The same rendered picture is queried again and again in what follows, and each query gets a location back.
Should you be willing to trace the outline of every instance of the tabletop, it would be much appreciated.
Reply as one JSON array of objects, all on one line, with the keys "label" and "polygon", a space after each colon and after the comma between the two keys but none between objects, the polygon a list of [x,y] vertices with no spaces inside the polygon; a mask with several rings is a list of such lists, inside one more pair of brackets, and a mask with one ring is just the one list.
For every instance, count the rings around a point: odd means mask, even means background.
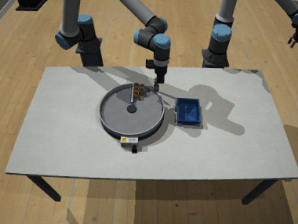
[{"label": "tabletop", "polygon": [[[294,179],[298,167],[260,70],[169,67],[160,129],[122,148],[100,102],[126,83],[153,86],[146,67],[47,67],[5,173],[95,179]],[[176,125],[176,98],[200,100],[200,126]]]}]

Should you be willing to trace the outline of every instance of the table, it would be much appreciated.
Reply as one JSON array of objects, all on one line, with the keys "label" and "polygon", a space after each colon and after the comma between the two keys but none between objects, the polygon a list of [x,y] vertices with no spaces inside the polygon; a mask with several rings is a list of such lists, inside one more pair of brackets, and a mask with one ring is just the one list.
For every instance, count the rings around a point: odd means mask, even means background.
[{"label": "table", "polygon": [[[160,84],[165,118],[137,154],[108,135],[100,101],[116,86],[152,86],[146,67],[47,67],[5,173],[27,175],[52,199],[42,176],[85,179],[245,180],[263,182],[250,203],[298,167],[260,70],[169,67]],[[177,126],[176,98],[200,99],[201,126]]]}]

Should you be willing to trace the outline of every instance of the blue container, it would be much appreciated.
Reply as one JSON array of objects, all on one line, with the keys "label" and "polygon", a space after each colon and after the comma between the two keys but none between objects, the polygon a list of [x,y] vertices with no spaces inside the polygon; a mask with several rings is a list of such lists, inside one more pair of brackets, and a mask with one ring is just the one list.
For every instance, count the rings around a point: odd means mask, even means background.
[{"label": "blue container", "polygon": [[177,98],[177,124],[201,124],[199,99]]}]

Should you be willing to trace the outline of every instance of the blue bin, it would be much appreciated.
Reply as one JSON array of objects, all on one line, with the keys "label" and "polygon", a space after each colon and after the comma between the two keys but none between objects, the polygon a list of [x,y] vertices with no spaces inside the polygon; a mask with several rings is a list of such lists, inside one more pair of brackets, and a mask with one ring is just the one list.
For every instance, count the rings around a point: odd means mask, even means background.
[{"label": "blue bin", "polygon": [[177,124],[201,124],[199,99],[177,98]]}]

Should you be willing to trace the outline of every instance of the round tray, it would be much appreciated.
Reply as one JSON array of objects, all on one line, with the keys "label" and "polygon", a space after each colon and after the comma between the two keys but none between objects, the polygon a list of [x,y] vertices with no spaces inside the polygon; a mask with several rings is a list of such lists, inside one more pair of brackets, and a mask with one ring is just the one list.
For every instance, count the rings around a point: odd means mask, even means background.
[{"label": "round tray", "polygon": [[162,125],[165,107],[161,96],[147,86],[147,92],[140,96],[134,105],[136,112],[130,113],[131,84],[119,85],[106,94],[100,103],[100,121],[104,129],[112,136],[146,139]]}]

